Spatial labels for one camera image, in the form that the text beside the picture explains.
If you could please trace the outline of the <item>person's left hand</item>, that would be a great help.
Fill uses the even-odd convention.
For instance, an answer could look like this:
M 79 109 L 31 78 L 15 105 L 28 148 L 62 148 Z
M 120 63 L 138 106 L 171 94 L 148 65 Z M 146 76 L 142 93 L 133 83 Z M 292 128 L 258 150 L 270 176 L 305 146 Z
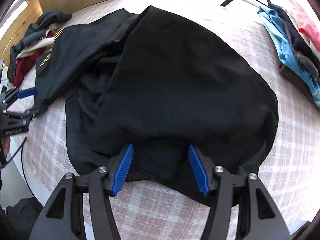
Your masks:
M 1 138 L 1 152 L 7 157 L 10 151 L 10 137 Z

